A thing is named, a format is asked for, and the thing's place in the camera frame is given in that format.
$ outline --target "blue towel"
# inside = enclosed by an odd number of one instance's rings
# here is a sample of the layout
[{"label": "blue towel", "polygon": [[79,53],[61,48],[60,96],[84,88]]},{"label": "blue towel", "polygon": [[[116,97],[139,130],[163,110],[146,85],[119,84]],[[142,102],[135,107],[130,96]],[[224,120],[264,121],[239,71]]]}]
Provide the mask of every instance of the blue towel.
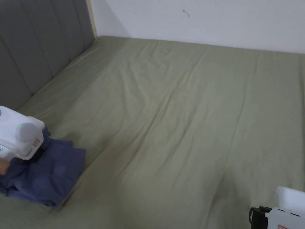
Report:
[{"label": "blue towel", "polygon": [[51,207],[65,200],[84,170],[86,150],[50,135],[45,128],[44,141],[30,160],[11,160],[5,176],[0,175],[0,193]]}]

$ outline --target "gray upholstered headboard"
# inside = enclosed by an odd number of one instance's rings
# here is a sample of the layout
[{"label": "gray upholstered headboard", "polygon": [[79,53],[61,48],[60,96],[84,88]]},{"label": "gray upholstered headboard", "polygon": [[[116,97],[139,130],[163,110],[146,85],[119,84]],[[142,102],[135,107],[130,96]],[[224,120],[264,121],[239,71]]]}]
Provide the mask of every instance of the gray upholstered headboard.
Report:
[{"label": "gray upholstered headboard", "polygon": [[0,105],[20,107],[93,39],[86,0],[0,0]]}]

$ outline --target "white device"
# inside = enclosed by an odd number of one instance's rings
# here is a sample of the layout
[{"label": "white device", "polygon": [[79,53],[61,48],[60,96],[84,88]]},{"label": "white device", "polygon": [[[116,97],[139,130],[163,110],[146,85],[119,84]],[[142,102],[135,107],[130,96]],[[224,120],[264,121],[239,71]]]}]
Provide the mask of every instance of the white device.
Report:
[{"label": "white device", "polygon": [[305,192],[278,187],[279,207],[251,208],[249,220],[252,229],[302,229],[305,228]]},{"label": "white device", "polygon": [[29,160],[43,142],[45,124],[0,106],[0,158]]},{"label": "white device", "polygon": [[279,207],[265,216],[268,229],[301,229],[305,227],[305,192],[278,187]]}]

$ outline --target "white wall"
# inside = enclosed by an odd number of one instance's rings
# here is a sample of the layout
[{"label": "white wall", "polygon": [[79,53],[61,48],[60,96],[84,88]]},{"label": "white wall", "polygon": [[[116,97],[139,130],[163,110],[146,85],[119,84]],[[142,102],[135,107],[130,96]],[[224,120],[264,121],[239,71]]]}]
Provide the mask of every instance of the white wall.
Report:
[{"label": "white wall", "polygon": [[305,0],[91,0],[91,5],[99,36],[305,53]]}]

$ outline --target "mattress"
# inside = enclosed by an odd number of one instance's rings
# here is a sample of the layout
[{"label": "mattress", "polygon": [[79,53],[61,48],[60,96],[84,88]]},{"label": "mattress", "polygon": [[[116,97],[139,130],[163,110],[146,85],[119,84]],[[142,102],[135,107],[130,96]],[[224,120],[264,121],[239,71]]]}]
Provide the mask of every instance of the mattress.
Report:
[{"label": "mattress", "polygon": [[305,190],[304,55],[99,37],[19,112],[86,148],[59,209],[0,196],[1,228],[250,228]]}]

